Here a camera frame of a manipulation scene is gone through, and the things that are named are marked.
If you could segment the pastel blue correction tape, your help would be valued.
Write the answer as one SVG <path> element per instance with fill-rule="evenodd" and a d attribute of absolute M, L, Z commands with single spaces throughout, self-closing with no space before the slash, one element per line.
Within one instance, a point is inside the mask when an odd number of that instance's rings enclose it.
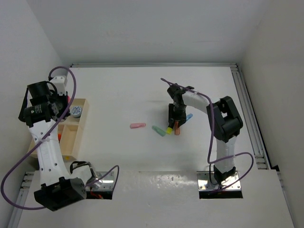
<path fill-rule="evenodd" d="M 186 121 L 188 121 L 189 119 L 191 119 L 193 117 L 193 114 L 188 114 L 187 116 L 186 116 Z"/>

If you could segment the yellow capped black highlighter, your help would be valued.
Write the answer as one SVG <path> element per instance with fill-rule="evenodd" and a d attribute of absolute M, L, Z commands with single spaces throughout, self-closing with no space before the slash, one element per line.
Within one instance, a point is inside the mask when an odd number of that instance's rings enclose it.
<path fill-rule="evenodd" d="M 168 128 L 166 129 L 166 133 L 167 133 L 168 135 L 171 135 L 171 133 L 172 133 L 172 128 L 168 127 Z"/>

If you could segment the orange capped black highlighter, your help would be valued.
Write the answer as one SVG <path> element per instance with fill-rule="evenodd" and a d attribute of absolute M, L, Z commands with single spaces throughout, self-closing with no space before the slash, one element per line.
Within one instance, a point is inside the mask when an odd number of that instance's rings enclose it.
<path fill-rule="evenodd" d="M 57 133 L 57 136 L 58 136 L 58 141 L 60 142 L 60 141 L 61 141 L 61 138 L 62 138 L 62 132 L 58 132 L 58 133 Z"/>

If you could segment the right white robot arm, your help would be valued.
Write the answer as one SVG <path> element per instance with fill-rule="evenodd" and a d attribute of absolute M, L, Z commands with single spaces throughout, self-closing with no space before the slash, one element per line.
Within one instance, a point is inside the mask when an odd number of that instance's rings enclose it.
<path fill-rule="evenodd" d="M 236 172 L 234 165 L 234 149 L 236 137 L 243 127 L 243 121 L 229 96 L 221 98 L 215 103 L 210 103 L 202 95 L 191 92 L 193 87 L 181 88 L 177 84 L 169 86 L 167 93 L 173 100 L 169 104 L 168 128 L 166 132 L 180 134 L 180 127 L 187 121 L 187 106 L 194 107 L 208 115 L 212 139 L 217 143 L 217 159 L 214 163 L 214 178 L 221 184 Z"/>

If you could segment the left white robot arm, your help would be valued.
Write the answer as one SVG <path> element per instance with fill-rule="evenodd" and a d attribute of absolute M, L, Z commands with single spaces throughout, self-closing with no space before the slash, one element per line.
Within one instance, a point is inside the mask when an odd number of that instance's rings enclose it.
<path fill-rule="evenodd" d="M 85 185 L 93 177 L 91 164 L 81 162 L 68 171 L 61 154 L 56 121 L 69 117 L 66 79 L 56 76 L 27 86 L 19 114 L 37 145 L 41 188 L 34 193 L 37 203 L 51 211 L 86 199 Z"/>

